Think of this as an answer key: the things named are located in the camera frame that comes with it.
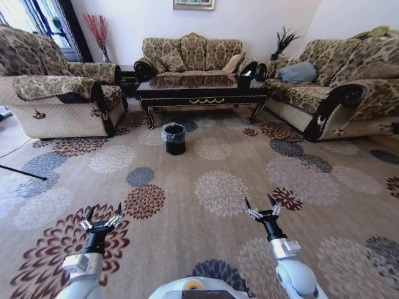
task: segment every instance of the vase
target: vase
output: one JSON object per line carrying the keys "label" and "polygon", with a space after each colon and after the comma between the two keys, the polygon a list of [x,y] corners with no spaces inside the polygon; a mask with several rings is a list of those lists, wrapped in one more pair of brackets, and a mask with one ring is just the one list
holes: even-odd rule
{"label": "vase", "polygon": [[102,52],[102,61],[109,64],[111,60],[110,57],[108,57],[107,48],[106,47],[101,48],[101,52]]}
{"label": "vase", "polygon": [[279,54],[278,53],[274,53],[271,55],[270,60],[277,60],[279,58]]}

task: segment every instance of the dark wooden coffee table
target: dark wooden coffee table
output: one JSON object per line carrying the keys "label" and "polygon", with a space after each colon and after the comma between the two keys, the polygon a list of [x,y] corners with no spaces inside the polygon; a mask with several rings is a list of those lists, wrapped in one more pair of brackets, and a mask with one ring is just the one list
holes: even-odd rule
{"label": "dark wooden coffee table", "polygon": [[256,104],[250,121],[256,122],[267,103],[267,88],[252,80],[249,88],[238,88],[233,75],[169,75],[157,76],[141,83],[136,98],[148,118],[148,128],[154,128],[150,112],[156,107],[218,106]]}

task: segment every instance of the floor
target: floor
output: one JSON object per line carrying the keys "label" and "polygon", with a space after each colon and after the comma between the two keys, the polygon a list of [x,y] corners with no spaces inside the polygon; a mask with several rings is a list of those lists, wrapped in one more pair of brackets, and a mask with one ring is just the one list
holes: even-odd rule
{"label": "floor", "polygon": [[[59,269],[80,252],[80,218],[106,219],[121,202],[122,224],[107,237],[104,298],[148,298],[189,275],[223,279],[257,298],[287,298],[262,225],[244,197],[282,206],[279,224],[303,248],[329,298],[399,298],[399,147],[389,139],[309,143],[251,107],[164,111],[148,130],[134,100],[113,138],[39,141],[13,118],[0,122],[0,298],[55,298]],[[165,153],[160,125],[179,121],[187,151]]]}

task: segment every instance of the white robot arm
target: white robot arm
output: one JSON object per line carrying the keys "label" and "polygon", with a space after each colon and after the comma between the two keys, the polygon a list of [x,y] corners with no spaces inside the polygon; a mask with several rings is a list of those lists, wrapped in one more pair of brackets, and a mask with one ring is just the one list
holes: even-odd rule
{"label": "white robot arm", "polygon": [[270,195],[267,196],[273,210],[257,212],[251,209],[245,198],[246,214],[262,223],[266,229],[267,240],[277,259],[276,274],[281,285],[286,289],[290,299],[302,299],[303,297],[327,299],[327,295],[317,283],[313,271],[304,263],[293,259],[300,251],[300,245],[297,241],[288,242],[287,236],[283,234],[276,222],[281,207]]}
{"label": "white robot arm", "polygon": [[66,257],[62,268],[69,271],[70,285],[63,289],[57,299],[102,299],[100,277],[105,252],[105,237],[122,221],[122,206],[109,221],[92,223],[94,207],[79,224],[89,234],[86,248],[81,254]]}

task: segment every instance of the wall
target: wall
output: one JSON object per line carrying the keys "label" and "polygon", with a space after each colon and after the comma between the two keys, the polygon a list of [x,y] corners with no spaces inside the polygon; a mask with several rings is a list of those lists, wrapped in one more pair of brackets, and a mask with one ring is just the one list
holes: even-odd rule
{"label": "wall", "polygon": [[381,25],[399,30],[399,0],[321,0],[300,52],[314,39],[346,39]]}
{"label": "wall", "polygon": [[[108,50],[113,62],[132,65],[142,56],[144,37],[181,37],[197,32],[206,38],[237,38],[247,56],[268,60],[276,50],[276,32],[285,25],[304,35],[320,0],[216,0],[214,11],[172,10],[172,0],[71,0],[95,61],[101,54],[82,14],[102,14],[108,21]],[[298,52],[295,41],[286,54]]]}

